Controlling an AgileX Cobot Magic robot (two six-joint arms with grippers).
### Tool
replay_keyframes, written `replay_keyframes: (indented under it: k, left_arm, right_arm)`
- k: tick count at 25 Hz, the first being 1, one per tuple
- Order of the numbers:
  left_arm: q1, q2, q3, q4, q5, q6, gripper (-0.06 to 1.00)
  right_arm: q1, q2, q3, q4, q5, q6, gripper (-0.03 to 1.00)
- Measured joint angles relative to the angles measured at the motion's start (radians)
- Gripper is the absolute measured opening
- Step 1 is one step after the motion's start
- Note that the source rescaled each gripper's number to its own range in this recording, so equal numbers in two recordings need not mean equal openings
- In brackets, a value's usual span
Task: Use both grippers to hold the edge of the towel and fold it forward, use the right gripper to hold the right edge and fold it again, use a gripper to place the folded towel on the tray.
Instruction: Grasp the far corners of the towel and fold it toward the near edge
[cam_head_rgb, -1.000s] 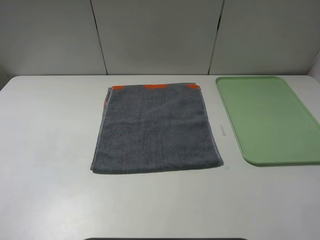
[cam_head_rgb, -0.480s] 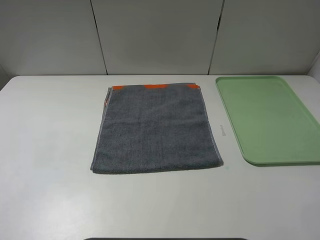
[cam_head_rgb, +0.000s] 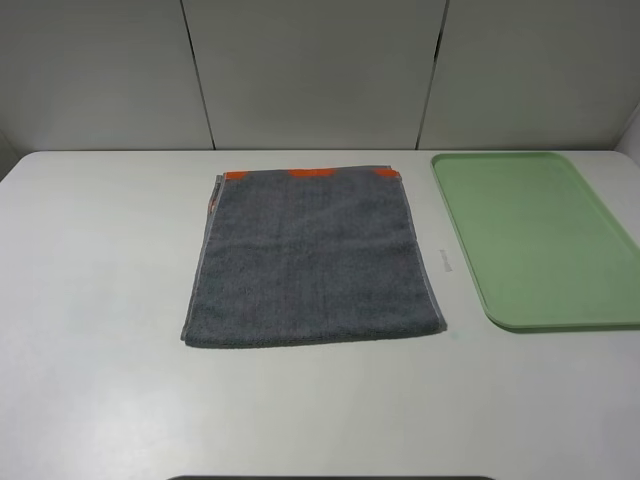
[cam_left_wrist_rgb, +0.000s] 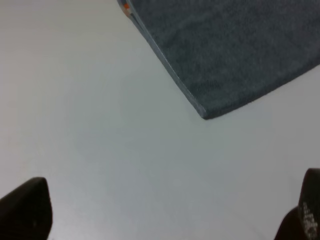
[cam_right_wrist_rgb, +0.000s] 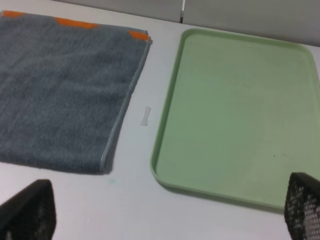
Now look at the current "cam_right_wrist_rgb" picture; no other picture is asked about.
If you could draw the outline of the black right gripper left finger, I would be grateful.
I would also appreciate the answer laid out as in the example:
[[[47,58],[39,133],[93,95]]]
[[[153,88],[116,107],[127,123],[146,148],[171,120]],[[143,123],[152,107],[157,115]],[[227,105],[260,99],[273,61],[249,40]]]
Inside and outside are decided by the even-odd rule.
[[[0,205],[2,240],[51,240],[57,215],[53,186],[38,179]]]

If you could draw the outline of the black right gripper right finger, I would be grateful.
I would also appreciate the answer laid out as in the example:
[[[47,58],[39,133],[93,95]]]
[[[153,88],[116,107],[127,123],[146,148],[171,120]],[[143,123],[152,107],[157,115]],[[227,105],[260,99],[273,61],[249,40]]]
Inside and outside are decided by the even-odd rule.
[[[303,173],[290,175],[284,219],[293,240],[320,238],[320,181]]]

